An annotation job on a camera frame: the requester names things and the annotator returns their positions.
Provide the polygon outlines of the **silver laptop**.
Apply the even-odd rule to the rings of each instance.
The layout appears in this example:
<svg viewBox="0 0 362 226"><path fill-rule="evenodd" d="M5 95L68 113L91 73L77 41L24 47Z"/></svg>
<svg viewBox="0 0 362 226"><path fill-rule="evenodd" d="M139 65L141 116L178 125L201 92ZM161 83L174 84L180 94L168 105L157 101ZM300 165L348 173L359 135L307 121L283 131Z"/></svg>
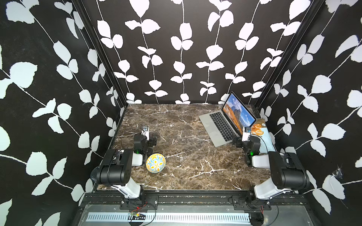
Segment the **silver laptop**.
<svg viewBox="0 0 362 226"><path fill-rule="evenodd" d="M233 91L220 110L199 118L215 147L231 143L234 137L242 138L245 128L257 121Z"/></svg>

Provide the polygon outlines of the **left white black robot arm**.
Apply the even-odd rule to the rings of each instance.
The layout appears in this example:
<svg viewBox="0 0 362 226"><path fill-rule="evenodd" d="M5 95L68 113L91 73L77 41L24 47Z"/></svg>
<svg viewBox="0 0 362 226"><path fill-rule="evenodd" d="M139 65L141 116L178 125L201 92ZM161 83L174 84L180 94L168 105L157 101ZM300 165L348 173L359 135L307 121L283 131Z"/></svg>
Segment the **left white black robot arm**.
<svg viewBox="0 0 362 226"><path fill-rule="evenodd" d="M102 163L91 172L91 180L99 185L114 188L127 199L143 201L143 188L132 179L131 171L133 166L146 164L156 143L156 137L148 138L138 133L134 136L133 148L107 150Z"/></svg>

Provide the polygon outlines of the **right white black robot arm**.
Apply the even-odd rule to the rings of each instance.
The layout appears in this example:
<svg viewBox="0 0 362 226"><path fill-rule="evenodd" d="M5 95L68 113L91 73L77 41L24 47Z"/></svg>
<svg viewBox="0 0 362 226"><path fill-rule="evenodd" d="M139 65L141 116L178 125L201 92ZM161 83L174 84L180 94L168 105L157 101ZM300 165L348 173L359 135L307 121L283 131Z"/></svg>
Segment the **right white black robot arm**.
<svg viewBox="0 0 362 226"><path fill-rule="evenodd" d="M245 163L252 168L269 169L271 177L261 184L254 186L248 193L250 201L270 200L285 192L305 189L309 185L309 178L295 153L280 153L267 151L260 154L261 144L266 145L259 135L250 135L243 141L241 137L234 137L232 144L242 148L245 154Z"/></svg>

